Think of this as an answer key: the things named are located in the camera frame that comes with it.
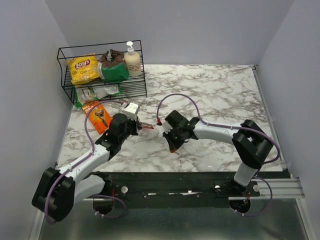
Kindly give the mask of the metal key organizer red handle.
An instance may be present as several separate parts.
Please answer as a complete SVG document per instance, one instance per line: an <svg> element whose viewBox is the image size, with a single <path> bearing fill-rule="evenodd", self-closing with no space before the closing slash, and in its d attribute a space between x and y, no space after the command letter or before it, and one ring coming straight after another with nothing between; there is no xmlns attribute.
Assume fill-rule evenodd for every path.
<svg viewBox="0 0 320 240"><path fill-rule="evenodd" d="M154 126L152 124L139 121L138 122L138 129L139 130L141 130L141 129L152 129L153 130Z"/></svg>

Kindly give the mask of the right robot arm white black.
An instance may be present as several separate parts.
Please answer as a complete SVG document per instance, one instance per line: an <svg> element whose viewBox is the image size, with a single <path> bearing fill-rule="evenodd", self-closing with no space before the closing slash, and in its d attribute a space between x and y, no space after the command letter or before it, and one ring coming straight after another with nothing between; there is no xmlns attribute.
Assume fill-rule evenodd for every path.
<svg viewBox="0 0 320 240"><path fill-rule="evenodd" d="M248 184L260 170L275 146L252 120L240 124L223 125L205 122L200 117L188 120L178 111L172 111L164 120L157 120L163 127L163 137L167 140L170 152L177 151L184 143L193 140L214 140L235 147L241 164L230 183L230 191L241 196L248 190Z"/></svg>

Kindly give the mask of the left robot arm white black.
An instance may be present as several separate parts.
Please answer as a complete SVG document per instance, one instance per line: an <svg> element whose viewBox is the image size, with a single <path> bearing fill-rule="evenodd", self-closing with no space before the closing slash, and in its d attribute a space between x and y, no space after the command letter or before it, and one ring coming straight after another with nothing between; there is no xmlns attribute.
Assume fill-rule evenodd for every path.
<svg viewBox="0 0 320 240"><path fill-rule="evenodd" d="M92 196L107 197L111 185L93 170L111 160L125 140L138 135L135 113L117 113L108 130L93 144L93 149L60 169L47 168L38 183L31 204L44 213L49 224L62 221L74 204Z"/></svg>

